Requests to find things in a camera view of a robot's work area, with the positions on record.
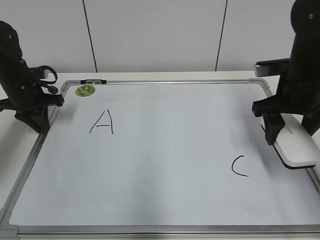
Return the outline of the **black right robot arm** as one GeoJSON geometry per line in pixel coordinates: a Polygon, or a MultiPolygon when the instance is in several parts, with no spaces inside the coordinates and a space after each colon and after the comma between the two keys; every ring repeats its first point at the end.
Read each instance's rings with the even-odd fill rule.
{"type": "Polygon", "coordinates": [[[290,22],[295,33],[290,57],[255,65],[257,77],[279,76],[275,95],[252,104],[253,114],[263,118],[269,145],[285,127],[282,114],[301,115],[310,136],[320,128],[320,2],[296,0],[290,22]]]}

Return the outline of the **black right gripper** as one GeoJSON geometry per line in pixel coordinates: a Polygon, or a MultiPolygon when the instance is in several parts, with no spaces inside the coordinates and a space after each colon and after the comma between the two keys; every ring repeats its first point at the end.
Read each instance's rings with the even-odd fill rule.
{"type": "Polygon", "coordinates": [[[252,112],[256,117],[262,116],[269,146],[286,125],[280,113],[304,115],[301,125],[312,137],[320,128],[320,85],[304,65],[290,59],[287,70],[279,75],[275,95],[254,101],[252,112]]]}

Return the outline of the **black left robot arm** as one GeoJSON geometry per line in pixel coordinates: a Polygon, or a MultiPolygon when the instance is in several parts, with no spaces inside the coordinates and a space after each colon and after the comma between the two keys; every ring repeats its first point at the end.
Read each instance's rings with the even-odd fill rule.
{"type": "Polygon", "coordinates": [[[7,98],[0,101],[0,110],[15,111],[14,117],[37,133],[50,129],[49,106],[61,107],[64,98],[54,84],[56,71],[48,65],[28,67],[23,59],[17,31],[0,22],[0,85],[7,98]]]}

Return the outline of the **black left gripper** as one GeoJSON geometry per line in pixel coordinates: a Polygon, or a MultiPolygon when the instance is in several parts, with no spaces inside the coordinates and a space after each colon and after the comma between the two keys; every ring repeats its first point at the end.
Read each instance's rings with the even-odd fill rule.
{"type": "Polygon", "coordinates": [[[0,63],[0,85],[7,95],[0,101],[0,110],[17,111],[14,117],[27,124],[37,133],[50,130],[48,106],[61,107],[64,98],[61,94],[44,93],[40,82],[30,71],[25,61],[18,64],[12,61],[0,63]]]}

